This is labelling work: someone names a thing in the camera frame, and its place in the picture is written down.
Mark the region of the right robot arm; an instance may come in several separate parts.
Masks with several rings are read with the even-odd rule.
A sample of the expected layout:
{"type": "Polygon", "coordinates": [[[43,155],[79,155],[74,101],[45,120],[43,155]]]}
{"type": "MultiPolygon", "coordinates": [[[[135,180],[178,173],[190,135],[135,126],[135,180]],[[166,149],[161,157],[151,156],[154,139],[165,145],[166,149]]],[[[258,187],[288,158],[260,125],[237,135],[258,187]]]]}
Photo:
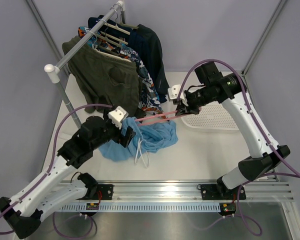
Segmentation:
{"type": "Polygon", "coordinates": [[[184,90],[183,84],[177,84],[168,90],[168,97],[176,105],[176,116],[197,115],[201,107],[217,102],[234,120],[250,155],[216,181],[218,196],[231,199],[240,185],[273,170],[291,151],[287,145],[279,145],[269,133],[236,72],[224,76],[212,61],[206,61],[194,71],[201,84],[199,88],[184,90]]]}

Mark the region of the olive green shorts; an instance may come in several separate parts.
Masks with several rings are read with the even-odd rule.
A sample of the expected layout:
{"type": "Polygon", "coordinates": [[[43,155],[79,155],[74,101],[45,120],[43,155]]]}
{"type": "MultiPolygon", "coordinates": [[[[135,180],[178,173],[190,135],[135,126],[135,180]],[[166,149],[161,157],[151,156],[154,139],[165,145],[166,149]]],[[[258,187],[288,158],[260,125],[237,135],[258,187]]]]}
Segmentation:
{"type": "Polygon", "coordinates": [[[67,63],[87,104],[121,106],[140,117],[141,79],[134,62],[108,56],[85,44],[67,63]]]}

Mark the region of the beige wooden hanger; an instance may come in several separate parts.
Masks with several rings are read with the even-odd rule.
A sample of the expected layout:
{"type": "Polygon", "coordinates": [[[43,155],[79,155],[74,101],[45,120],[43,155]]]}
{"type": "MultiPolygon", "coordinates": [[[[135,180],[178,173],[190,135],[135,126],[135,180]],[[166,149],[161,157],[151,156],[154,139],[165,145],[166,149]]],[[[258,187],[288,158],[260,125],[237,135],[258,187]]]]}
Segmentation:
{"type": "Polygon", "coordinates": [[[111,58],[115,58],[115,59],[122,59],[120,56],[117,56],[115,54],[112,54],[112,53],[108,53],[108,52],[104,52],[98,48],[95,48],[94,49],[96,52],[98,52],[99,54],[102,54],[104,56],[107,56],[107,57],[111,57],[111,58]]]}
{"type": "Polygon", "coordinates": [[[121,32],[123,34],[126,34],[128,36],[131,34],[129,31],[120,28],[118,25],[108,24],[107,27],[110,28],[110,29],[112,29],[112,30],[115,30],[117,32],[121,32]]]}
{"type": "Polygon", "coordinates": [[[103,36],[107,37],[108,39],[115,40],[115,41],[119,42],[120,44],[128,45],[128,42],[125,41],[125,40],[123,40],[123,39],[117,38],[117,37],[115,37],[115,36],[112,36],[112,35],[110,35],[110,34],[107,34],[107,33],[103,32],[103,31],[101,31],[100,33],[101,33],[103,36]]]}
{"type": "Polygon", "coordinates": [[[137,30],[139,27],[138,26],[134,26],[134,25],[128,25],[128,24],[125,24],[125,23],[112,23],[112,22],[107,22],[107,25],[111,28],[114,28],[114,29],[119,29],[119,28],[130,28],[130,29],[134,29],[134,30],[137,30]]]}

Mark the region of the white perforated plastic basket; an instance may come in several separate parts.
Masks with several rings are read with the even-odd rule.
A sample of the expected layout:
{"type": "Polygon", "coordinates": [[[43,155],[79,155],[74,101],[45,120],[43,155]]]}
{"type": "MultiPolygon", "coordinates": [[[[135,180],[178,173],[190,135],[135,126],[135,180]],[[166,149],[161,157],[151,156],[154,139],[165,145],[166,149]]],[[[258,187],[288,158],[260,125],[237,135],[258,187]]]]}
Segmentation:
{"type": "Polygon", "coordinates": [[[199,114],[191,114],[181,118],[190,130],[206,133],[237,133],[239,128],[227,110],[218,103],[203,106],[199,114]]]}

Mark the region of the pink hanger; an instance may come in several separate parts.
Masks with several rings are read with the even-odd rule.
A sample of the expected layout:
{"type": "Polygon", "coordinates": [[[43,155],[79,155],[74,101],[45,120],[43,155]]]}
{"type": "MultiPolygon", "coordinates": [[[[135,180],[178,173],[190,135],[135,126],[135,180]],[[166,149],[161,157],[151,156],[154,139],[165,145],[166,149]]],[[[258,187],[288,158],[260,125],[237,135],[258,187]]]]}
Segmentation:
{"type": "Polygon", "coordinates": [[[185,116],[193,115],[193,114],[189,114],[189,115],[183,115],[183,116],[175,116],[176,112],[177,111],[174,110],[174,111],[164,112],[161,114],[155,114],[155,115],[151,115],[151,116],[147,116],[147,117],[143,117],[143,118],[138,118],[135,120],[135,122],[137,123],[138,126],[149,126],[149,125],[153,125],[153,124],[167,123],[172,120],[176,120],[176,119],[179,119],[179,118],[182,118],[185,116]]]}

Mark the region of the aluminium mounting rail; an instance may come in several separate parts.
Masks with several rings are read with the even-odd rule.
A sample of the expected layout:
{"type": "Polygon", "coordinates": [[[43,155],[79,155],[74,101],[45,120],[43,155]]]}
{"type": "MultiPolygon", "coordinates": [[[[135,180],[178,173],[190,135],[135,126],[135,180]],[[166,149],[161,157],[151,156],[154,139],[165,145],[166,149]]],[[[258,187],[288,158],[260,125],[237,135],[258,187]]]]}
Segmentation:
{"type": "MultiPolygon", "coordinates": [[[[61,207],[60,213],[219,213],[232,199],[206,199],[197,181],[112,182],[111,200],[75,200],[61,207]]],[[[244,203],[293,202],[286,182],[260,180],[243,187],[244,203]]]]}

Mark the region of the metal clothes rack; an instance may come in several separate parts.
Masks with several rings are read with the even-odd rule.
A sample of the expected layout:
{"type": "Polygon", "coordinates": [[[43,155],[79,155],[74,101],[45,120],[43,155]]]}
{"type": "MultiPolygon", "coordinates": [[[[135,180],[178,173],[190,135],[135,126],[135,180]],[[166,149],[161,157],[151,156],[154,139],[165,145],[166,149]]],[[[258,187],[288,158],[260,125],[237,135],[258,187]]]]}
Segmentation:
{"type": "Polygon", "coordinates": [[[80,128],[81,121],[77,115],[77,112],[74,110],[74,107],[69,100],[69,97],[66,94],[66,91],[64,87],[61,84],[61,79],[59,77],[60,71],[67,65],[67,63],[72,59],[72,57],[75,56],[75,54],[88,42],[88,40],[92,36],[96,36],[97,32],[103,25],[109,26],[108,20],[114,15],[119,15],[118,11],[124,12],[126,10],[125,7],[125,1],[124,0],[118,0],[117,3],[115,3],[109,10],[107,14],[104,15],[104,17],[97,22],[97,24],[90,29],[90,31],[79,40],[78,43],[74,45],[66,54],[61,58],[61,60],[56,64],[46,64],[44,66],[44,71],[48,75],[51,82],[57,87],[58,92],[61,95],[61,99],[63,103],[65,104],[68,112],[70,113],[70,116],[72,117],[72,120],[77,128],[80,128]]]}

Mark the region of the light blue shorts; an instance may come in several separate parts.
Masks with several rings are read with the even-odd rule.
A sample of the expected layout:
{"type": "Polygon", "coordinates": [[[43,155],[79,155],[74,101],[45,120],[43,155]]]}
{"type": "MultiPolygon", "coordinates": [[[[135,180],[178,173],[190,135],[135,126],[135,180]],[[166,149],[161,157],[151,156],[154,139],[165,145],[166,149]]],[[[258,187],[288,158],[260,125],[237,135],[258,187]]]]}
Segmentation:
{"type": "Polygon", "coordinates": [[[127,147],[111,140],[98,148],[104,158],[114,162],[134,158],[134,162],[137,163],[139,159],[144,158],[143,154],[155,154],[158,150],[177,143],[177,125],[174,121],[139,125],[136,120],[135,117],[128,117],[122,123],[122,134],[125,134],[129,127],[135,133],[127,147]]]}

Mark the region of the navy blue shorts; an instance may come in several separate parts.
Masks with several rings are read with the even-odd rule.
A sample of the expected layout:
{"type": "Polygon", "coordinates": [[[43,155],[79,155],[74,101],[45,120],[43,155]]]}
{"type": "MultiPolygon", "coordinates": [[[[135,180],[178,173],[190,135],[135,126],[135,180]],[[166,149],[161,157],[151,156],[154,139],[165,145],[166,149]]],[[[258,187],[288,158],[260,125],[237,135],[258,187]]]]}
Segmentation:
{"type": "Polygon", "coordinates": [[[153,76],[153,66],[151,61],[151,52],[150,47],[146,40],[137,34],[137,31],[135,29],[124,27],[124,26],[118,26],[120,29],[128,31],[129,34],[126,34],[120,30],[114,29],[110,27],[110,25],[115,25],[115,22],[111,19],[107,21],[107,24],[104,24],[99,30],[104,31],[106,30],[107,34],[110,34],[111,36],[114,36],[116,38],[124,38],[125,41],[128,43],[127,46],[135,50],[140,59],[143,61],[146,69],[148,70],[150,76],[153,76]]]}

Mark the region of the patterned colourful shorts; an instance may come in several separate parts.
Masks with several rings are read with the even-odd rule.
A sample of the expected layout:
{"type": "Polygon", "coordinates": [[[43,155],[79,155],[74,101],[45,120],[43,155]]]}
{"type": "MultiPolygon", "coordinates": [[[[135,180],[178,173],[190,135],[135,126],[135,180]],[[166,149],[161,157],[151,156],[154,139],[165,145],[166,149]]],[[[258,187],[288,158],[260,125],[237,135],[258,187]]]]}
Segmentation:
{"type": "Polygon", "coordinates": [[[142,115],[135,116],[136,118],[143,117],[146,111],[153,111],[158,114],[163,112],[152,77],[135,50],[125,44],[121,44],[120,46],[113,45],[110,42],[95,36],[92,36],[86,44],[93,49],[100,49],[103,52],[119,56],[125,61],[135,63],[137,74],[141,79],[141,93],[138,107],[142,112],[142,115]]]}

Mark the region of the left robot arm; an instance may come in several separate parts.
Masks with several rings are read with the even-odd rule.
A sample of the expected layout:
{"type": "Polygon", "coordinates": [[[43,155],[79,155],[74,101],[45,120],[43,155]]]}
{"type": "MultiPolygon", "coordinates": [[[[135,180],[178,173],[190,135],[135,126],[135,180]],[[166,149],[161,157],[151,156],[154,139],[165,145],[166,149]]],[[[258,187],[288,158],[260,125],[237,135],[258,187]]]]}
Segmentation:
{"type": "Polygon", "coordinates": [[[122,133],[127,116],[128,112],[118,106],[105,111],[103,117],[88,117],[59,150],[52,151],[50,164],[32,182],[12,197],[0,198],[0,217],[6,220],[12,233],[25,239],[64,205],[100,195],[97,180],[87,172],[57,192],[51,190],[91,159],[94,150],[105,143],[114,141],[127,147],[135,135],[131,127],[122,133]]]}

